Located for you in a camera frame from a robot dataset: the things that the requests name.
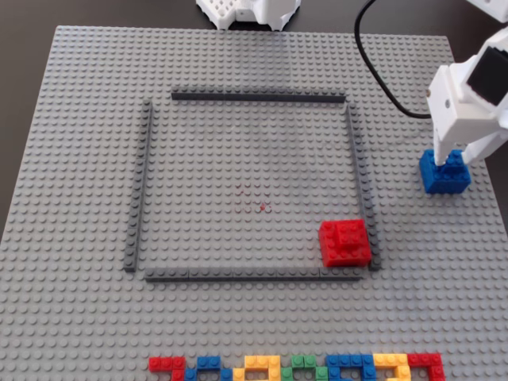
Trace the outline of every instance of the stacked red lego bricks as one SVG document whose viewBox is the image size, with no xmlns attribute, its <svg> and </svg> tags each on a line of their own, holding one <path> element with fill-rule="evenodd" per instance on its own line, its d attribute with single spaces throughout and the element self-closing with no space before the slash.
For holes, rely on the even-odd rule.
<svg viewBox="0 0 508 381">
<path fill-rule="evenodd" d="M 367 266 L 371 261 L 364 220 L 323 221 L 319 243 L 326 267 Z"/>
</svg>

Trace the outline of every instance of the yellow lego brick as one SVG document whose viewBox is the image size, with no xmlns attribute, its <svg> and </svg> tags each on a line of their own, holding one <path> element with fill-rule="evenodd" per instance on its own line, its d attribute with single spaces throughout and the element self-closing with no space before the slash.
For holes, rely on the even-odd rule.
<svg viewBox="0 0 508 381">
<path fill-rule="evenodd" d="M 401 365 L 395 369 L 395 377 L 398 379 L 411 379 L 411 370 L 409 365 Z"/>
<path fill-rule="evenodd" d="M 247 369 L 248 371 L 257 369 L 257 356 L 245 357 L 245 369 Z"/>
<path fill-rule="evenodd" d="M 268 381 L 280 381 L 280 368 L 268 369 Z"/>
<path fill-rule="evenodd" d="M 233 369 L 233 381 L 245 381 L 245 369 L 234 368 Z"/>
<path fill-rule="evenodd" d="M 262 371 L 268 369 L 268 359 L 270 356 L 257 356 L 257 369 Z"/>
<path fill-rule="evenodd" d="M 374 353 L 374 366 L 379 369 L 392 369 L 401 365 L 407 365 L 405 353 Z"/>
<path fill-rule="evenodd" d="M 269 356 L 268 357 L 269 368 L 280 368 L 280 356 Z"/>
</svg>

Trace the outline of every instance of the stacked blue lego bricks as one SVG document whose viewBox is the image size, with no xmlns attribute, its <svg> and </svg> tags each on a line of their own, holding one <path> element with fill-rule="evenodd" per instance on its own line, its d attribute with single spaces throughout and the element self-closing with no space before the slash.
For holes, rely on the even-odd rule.
<svg viewBox="0 0 508 381">
<path fill-rule="evenodd" d="M 352 381 L 341 378 L 341 369 L 360 369 L 362 381 L 375 381 L 375 366 L 373 355 L 328 355 L 326 357 L 329 381 Z"/>
<path fill-rule="evenodd" d="M 459 149 L 454 149 L 441 166 L 434 162 L 434 150 L 425 150 L 420 159 L 420 172 L 425 192 L 429 194 L 462 193 L 471 184 L 471 175 Z"/>
</svg>

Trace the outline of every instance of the green lego brick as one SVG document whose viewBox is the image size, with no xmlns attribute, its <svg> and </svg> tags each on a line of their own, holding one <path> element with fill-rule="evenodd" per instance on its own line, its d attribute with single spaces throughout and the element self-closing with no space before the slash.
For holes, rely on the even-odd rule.
<svg viewBox="0 0 508 381">
<path fill-rule="evenodd" d="M 280 381 L 293 381 L 293 368 L 280 368 Z"/>
<path fill-rule="evenodd" d="M 328 381 L 327 367 L 316 367 L 316 381 Z"/>
<path fill-rule="evenodd" d="M 303 369 L 305 367 L 303 357 L 302 355 L 291 356 L 291 367 L 293 369 Z"/>
<path fill-rule="evenodd" d="M 303 364 L 305 369 L 314 369 L 316 367 L 316 356 L 304 356 Z"/>
</svg>

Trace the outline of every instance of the dark gray lego beam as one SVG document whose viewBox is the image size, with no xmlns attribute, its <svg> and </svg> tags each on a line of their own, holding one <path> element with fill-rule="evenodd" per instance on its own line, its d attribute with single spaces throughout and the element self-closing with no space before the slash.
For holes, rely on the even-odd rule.
<svg viewBox="0 0 508 381">
<path fill-rule="evenodd" d="M 124 251 L 124 270 L 136 272 L 141 231 L 141 218 L 143 217 L 144 184 L 148 157 L 150 154 L 150 139 L 152 136 L 153 104 L 152 101 L 143 101 L 140 116 L 140 132 L 136 154 L 135 173 L 133 180 L 133 194 L 129 211 L 129 227 L 127 242 Z"/>
<path fill-rule="evenodd" d="M 358 194 L 360 213 L 364 220 L 365 228 L 368 232 L 369 244 L 371 246 L 372 259 L 369 268 L 372 271 L 378 271 L 381 268 L 381 255 L 379 251 L 377 229 L 375 227 L 371 184 L 368 178 L 362 136 L 360 131 L 356 131 L 354 128 L 354 117 L 356 117 L 356 106 L 354 104 L 348 104 L 346 107 L 346 126 L 351 145 L 352 161 L 356 172 L 356 193 Z"/>
<path fill-rule="evenodd" d="M 224 102 L 307 102 L 307 103 L 344 103 L 343 91 L 329 90 L 292 90 L 283 89 L 217 89 L 185 87 L 175 88 L 171 92 L 175 101 L 224 101 Z"/>
<path fill-rule="evenodd" d="M 144 271 L 149 283 L 189 282 L 355 282 L 365 267 L 156 267 Z"/>
</svg>

